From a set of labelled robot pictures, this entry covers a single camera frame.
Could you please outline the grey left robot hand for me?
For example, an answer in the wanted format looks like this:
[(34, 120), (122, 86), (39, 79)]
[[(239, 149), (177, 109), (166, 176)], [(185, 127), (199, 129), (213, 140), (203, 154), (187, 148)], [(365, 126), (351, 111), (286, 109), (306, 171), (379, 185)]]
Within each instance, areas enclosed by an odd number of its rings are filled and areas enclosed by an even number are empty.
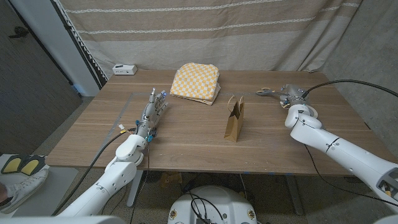
[(143, 109), (141, 120), (137, 125), (136, 134), (145, 138), (149, 135), (150, 131), (157, 126), (162, 113), (167, 108), (168, 103), (165, 101), (167, 93), (162, 90), (159, 94), (156, 93), (155, 88), (149, 97), (149, 102)]

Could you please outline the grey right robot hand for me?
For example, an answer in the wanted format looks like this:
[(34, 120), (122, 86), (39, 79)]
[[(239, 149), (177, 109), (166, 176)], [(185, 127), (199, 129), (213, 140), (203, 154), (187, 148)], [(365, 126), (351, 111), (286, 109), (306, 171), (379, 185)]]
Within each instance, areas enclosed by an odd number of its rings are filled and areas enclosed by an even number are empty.
[(281, 88), (282, 94), (280, 95), (280, 104), (283, 108), (289, 109), (293, 105), (310, 105), (308, 96), (305, 98), (303, 95), (306, 90), (297, 85), (286, 84)]

